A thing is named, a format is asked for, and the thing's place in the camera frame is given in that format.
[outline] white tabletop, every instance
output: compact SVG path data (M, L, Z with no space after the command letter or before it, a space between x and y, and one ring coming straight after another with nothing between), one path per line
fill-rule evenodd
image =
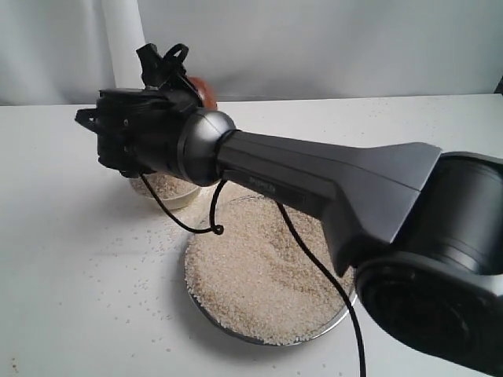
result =
M0 108L0 375L358 374L348 318L285 348L249 345L213 328L185 291L186 234L96 162L95 136L73 122L78 108ZM503 157L500 95L221 109L257 133L355 146L426 141ZM199 199L182 217L206 205ZM357 312L369 376L480 375L401 345L359 304Z

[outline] black wire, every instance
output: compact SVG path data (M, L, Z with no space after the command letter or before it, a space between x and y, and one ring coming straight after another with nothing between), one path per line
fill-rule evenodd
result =
M149 181L147 181L147 178L145 177L144 174L140 173L140 178L145 184L145 187L150 191L150 194L154 198L154 200L159 204L159 207L164 211L164 213L171 219L173 220L178 226L182 227L184 230L187 232L192 232L195 234L205 234L209 232L213 232L214 234L221 235L223 234L223 226L221 225L216 225L215 224L215 212L217 208L217 201L218 201L218 196L220 195L220 192L223 189L223 186L227 183L227 181L221 180L217 188L215 190L215 193L213 194L213 198L211 199L211 205L210 205L210 227L206 229L195 229L191 228L187 225L185 225L183 222L178 220L167 208L164 206L164 203L161 199L159 199L158 195L156 194L156 191L152 188L150 185Z
M349 311L349 315L351 317L351 321L354 326L354 334L356 335L356 343L358 347L358 359L360 361L360 377L367 376L367 368L365 364L365 348L363 346L363 337L362 330L360 328L360 324L358 322L358 318L356 317L356 312L354 311L353 305L351 304L351 300L349 299L347 293L344 291L340 283L336 280L336 278L327 270L327 268L314 256L314 254L309 250L306 246L302 238L300 238L297 233L295 227L292 224L292 220L288 216L285 207L282 204L276 202L277 207L279 208L283 219L285 220L286 225L288 226L288 230L292 234L293 238L295 238L297 244L303 250L303 252L307 255L307 257L320 269L320 271L330 280L330 283L336 288L339 292L340 297L342 297L344 304L346 304L347 310Z

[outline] orange object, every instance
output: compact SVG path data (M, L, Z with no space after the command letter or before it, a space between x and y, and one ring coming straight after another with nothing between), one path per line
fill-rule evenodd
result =
M203 100L204 107L211 110L217 110L217 98L210 84L199 77L189 77L189 80L197 88L197 92Z

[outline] rice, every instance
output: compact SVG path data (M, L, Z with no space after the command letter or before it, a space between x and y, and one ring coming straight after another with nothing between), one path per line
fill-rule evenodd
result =
M321 223L287 209L306 245L332 272ZM268 199L227 203L222 236L196 235L185 255L189 293L224 328L266 344L288 345L320 332L344 307L326 277L296 244ZM338 279L349 294L352 270Z
M193 183L183 181L168 174L154 173L145 175L145 177L161 199L171 199L181 196L193 191L197 187ZM130 183L135 192L152 198L152 194L140 178L131 178Z

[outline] white curtain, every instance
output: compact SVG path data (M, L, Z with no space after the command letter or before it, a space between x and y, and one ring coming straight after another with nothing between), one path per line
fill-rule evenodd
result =
M141 86L145 40L187 44L221 100L492 93L502 19L501 0L0 0L0 104Z

